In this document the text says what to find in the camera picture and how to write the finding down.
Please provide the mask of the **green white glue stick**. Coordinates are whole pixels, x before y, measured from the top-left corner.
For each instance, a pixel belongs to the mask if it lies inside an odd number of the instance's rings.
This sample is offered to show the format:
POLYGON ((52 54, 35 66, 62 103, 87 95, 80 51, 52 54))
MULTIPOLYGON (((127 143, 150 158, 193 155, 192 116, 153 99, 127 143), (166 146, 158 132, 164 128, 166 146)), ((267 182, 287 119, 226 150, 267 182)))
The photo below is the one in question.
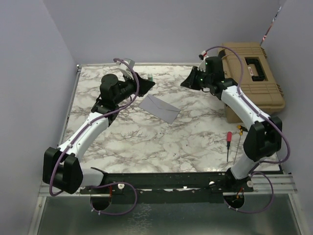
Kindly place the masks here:
POLYGON ((151 73, 148 74, 148 80, 153 81, 153 75, 151 73))

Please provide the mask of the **grey envelope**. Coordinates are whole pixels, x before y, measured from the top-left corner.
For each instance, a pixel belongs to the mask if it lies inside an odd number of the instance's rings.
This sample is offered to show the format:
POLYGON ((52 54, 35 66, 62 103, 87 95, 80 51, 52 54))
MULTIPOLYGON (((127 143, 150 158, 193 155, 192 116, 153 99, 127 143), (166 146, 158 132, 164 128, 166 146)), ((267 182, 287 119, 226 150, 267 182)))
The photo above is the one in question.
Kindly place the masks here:
POLYGON ((139 108, 168 124, 172 124, 180 112, 179 108, 150 94, 143 99, 139 108))

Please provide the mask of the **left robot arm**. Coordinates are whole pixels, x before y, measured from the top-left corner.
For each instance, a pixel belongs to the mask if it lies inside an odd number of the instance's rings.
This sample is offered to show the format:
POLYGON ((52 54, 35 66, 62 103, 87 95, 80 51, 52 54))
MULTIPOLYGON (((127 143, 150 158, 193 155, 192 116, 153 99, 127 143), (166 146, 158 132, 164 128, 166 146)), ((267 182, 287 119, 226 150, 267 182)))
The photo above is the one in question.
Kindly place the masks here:
POLYGON ((155 83, 139 77, 137 80, 125 77, 120 81, 114 74, 101 79, 100 96, 82 126, 57 148, 48 148, 44 153, 43 182, 69 194, 80 187, 92 187, 97 193, 107 190, 105 173, 94 167, 83 169, 80 165, 83 155, 94 140, 116 119, 119 103, 137 94, 144 96, 155 83))

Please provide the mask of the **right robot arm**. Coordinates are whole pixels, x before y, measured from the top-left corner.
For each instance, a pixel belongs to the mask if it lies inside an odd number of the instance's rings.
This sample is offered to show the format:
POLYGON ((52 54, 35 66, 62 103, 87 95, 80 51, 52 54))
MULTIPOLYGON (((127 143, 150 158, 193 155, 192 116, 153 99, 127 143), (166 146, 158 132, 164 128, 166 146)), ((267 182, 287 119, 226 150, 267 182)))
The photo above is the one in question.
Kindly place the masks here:
POLYGON ((230 168, 231 176, 225 178, 229 191, 238 190, 251 170, 264 158, 281 149, 282 121, 271 118, 260 110, 239 89, 237 82, 224 76, 222 59, 214 56, 205 58, 199 67, 192 67, 182 87, 192 90, 209 89, 209 92, 230 107, 244 123, 248 133, 244 141, 244 153, 230 168))

